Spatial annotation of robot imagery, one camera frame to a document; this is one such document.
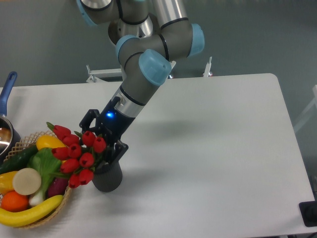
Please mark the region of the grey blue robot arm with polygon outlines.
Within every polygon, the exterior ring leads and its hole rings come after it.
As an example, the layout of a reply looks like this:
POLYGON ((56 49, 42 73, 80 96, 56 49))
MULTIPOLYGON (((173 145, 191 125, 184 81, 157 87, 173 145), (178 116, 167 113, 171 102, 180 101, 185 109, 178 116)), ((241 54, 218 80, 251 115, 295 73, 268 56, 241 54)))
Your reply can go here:
MULTIPOLYGON (((151 20, 148 0, 76 0, 89 25, 122 22, 128 28, 151 20)), ((158 31, 150 35, 125 33, 115 44, 116 57, 125 74, 122 84, 101 113, 95 132, 111 147, 121 138, 171 73, 173 60, 199 54, 205 38, 198 24, 191 24, 182 0, 152 0, 158 31)))

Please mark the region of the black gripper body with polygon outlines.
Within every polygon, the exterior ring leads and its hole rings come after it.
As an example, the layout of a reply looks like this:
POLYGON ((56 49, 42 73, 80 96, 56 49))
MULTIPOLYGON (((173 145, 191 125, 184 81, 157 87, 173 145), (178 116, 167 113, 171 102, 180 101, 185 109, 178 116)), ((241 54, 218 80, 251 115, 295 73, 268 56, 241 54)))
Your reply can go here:
POLYGON ((103 135, 107 144, 114 144, 119 140, 135 119, 121 113, 115 107, 118 103, 119 100, 110 100, 101 112, 97 111, 97 133, 103 135))

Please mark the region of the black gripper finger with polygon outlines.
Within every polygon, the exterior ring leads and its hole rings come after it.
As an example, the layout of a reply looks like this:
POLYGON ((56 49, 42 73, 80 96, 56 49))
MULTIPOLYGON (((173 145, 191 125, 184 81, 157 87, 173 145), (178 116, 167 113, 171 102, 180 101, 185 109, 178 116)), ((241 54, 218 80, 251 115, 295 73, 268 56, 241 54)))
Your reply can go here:
POLYGON ((100 124, 100 112, 97 109, 89 109, 83 119, 80 121, 79 126, 81 133, 84 134, 86 131, 98 133, 101 131, 100 124))
POLYGON ((129 146, 121 140, 117 140, 113 145, 108 146, 104 152, 103 162, 108 165, 119 162, 122 156, 127 152, 129 146))

